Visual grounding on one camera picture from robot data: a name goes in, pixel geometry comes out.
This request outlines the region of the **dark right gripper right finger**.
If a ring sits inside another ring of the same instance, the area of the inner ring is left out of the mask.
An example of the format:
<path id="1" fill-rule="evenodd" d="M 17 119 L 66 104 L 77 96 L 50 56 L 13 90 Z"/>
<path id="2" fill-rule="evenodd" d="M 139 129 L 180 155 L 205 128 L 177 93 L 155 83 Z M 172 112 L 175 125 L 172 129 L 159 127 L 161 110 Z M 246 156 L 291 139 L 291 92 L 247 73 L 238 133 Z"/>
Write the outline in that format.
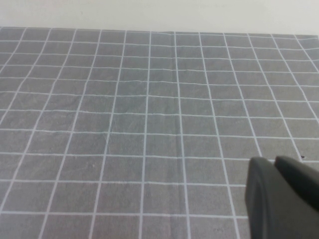
<path id="1" fill-rule="evenodd" d="M 319 211 L 319 172 L 287 156 L 277 156 L 274 166 L 290 187 Z"/>

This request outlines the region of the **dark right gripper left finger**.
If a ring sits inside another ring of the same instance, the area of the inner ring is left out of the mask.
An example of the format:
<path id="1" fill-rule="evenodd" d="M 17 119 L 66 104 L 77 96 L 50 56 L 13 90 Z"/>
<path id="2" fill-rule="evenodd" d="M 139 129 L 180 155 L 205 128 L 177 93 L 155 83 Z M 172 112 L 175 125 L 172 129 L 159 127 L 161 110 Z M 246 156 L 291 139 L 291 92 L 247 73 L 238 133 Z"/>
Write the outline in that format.
<path id="1" fill-rule="evenodd" d="M 319 212 L 262 157 L 250 159 L 245 204 L 253 239 L 317 239 Z"/>

